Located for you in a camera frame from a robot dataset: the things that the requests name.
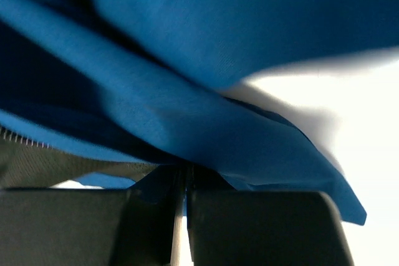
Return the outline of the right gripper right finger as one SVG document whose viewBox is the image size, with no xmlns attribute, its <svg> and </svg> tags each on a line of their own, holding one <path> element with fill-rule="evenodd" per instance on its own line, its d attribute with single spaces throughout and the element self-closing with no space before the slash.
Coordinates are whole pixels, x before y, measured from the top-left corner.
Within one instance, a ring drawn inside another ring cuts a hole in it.
<svg viewBox="0 0 399 266">
<path fill-rule="evenodd" d="M 195 265 L 352 265 L 334 202 L 322 192 L 237 191 L 193 166 L 187 225 Z"/>
</svg>

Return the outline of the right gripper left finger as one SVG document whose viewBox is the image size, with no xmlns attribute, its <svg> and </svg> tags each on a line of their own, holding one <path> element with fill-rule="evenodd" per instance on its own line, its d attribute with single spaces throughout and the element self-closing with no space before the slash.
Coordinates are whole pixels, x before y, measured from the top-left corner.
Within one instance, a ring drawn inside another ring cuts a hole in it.
<svg viewBox="0 0 399 266">
<path fill-rule="evenodd" d="M 184 192 L 176 166 L 128 189 L 1 192 L 2 265 L 172 265 Z"/>
</svg>

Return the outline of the blue hooded zip jacket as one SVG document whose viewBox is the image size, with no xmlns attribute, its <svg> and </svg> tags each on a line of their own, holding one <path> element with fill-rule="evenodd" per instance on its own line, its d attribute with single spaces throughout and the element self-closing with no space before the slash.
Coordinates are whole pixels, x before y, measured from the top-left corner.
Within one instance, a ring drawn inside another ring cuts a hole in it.
<svg viewBox="0 0 399 266">
<path fill-rule="evenodd" d="M 264 69 L 398 45 L 398 0 L 1 0 L 1 138 L 198 164 L 236 189 L 367 213 L 290 121 L 219 94 Z"/>
</svg>

